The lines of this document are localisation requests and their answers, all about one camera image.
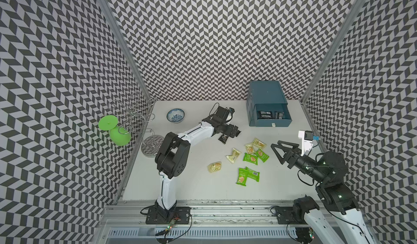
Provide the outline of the teal three-drawer cabinet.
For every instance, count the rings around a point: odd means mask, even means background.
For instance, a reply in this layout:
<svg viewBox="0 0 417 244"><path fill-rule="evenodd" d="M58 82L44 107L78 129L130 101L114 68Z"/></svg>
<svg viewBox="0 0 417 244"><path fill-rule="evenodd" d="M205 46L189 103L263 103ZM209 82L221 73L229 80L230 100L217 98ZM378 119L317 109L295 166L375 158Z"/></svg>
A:
<svg viewBox="0 0 417 244"><path fill-rule="evenodd" d="M288 127L292 122L288 102L278 81L251 81L246 108L251 127ZM258 111L271 111L273 118L259 120ZM276 111L283 111L285 119L275 119Z"/></svg>

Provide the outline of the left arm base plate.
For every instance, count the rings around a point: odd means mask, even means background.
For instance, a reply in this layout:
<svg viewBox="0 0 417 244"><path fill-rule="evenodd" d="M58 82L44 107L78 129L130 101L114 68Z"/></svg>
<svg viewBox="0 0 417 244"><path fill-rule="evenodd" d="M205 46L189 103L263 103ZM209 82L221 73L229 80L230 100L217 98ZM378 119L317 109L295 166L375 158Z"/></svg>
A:
<svg viewBox="0 0 417 244"><path fill-rule="evenodd" d="M172 221L175 221L175 224L189 224L190 218L190 207L173 207L165 210L159 206L152 206L148 209L146 224L169 224Z"/></svg>

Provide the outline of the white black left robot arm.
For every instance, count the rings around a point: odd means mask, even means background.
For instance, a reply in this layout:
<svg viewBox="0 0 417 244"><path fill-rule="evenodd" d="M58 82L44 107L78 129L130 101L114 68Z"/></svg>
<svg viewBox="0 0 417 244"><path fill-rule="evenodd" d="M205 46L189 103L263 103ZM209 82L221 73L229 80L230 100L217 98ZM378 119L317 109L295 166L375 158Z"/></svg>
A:
<svg viewBox="0 0 417 244"><path fill-rule="evenodd" d="M160 176L160 192L156 200L158 209L165 212L174 210L177 204L174 178L185 169L192 146L216 134L220 134L219 141L222 143L239 136L239 128L230 123L234 113L233 108L219 106L194 128L179 134L169 132L165 136L155 157Z"/></svg>

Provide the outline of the black cookie packet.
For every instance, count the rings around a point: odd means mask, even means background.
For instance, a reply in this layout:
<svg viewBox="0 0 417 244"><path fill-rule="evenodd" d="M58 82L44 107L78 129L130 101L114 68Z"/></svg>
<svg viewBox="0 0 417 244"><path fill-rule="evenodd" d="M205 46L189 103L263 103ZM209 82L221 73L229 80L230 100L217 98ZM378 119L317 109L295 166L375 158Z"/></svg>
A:
<svg viewBox="0 0 417 244"><path fill-rule="evenodd" d="M271 111L258 111L257 112L257 118L259 120L272 119L273 114L272 114Z"/></svg>
<svg viewBox="0 0 417 244"><path fill-rule="evenodd" d="M285 119L285 113L283 111L276 111L274 116L275 119Z"/></svg>
<svg viewBox="0 0 417 244"><path fill-rule="evenodd" d="M222 135L218 138L218 140L219 140L220 142L222 142L223 144L226 144L226 143L227 143L228 138L229 138L229 136L228 136L227 134L222 134Z"/></svg>

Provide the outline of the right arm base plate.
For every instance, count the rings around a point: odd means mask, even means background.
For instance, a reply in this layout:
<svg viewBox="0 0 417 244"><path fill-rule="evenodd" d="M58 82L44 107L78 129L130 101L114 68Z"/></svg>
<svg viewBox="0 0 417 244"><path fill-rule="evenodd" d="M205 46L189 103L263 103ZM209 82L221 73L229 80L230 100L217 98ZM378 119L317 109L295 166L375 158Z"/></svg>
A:
<svg viewBox="0 0 417 244"><path fill-rule="evenodd" d="M275 206L273 210L275 211L275 216L278 220L279 225L308 224L304 220L304 217L306 214L311 214L313 211L313 209L308 210L300 206L292 206L292 207Z"/></svg>

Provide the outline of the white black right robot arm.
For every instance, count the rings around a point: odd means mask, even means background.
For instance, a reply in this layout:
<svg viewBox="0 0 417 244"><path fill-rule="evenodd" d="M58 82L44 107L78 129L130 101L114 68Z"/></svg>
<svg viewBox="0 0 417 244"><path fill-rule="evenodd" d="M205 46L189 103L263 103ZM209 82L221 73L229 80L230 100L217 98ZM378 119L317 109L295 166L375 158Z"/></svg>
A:
<svg viewBox="0 0 417 244"><path fill-rule="evenodd" d="M278 141L271 145L281 164L297 168L312 179L312 186L325 210L336 220L341 234L338 234L320 210L318 203L310 196L295 199L292 207L276 206L275 215L280 225L305 224L312 230L305 238L296 241L307 244L314 236L324 244L378 244L379 240L371 227L366 224L354 193L344 182L347 165L344 157L336 152L325 152L316 159L304 154L298 144Z"/></svg>

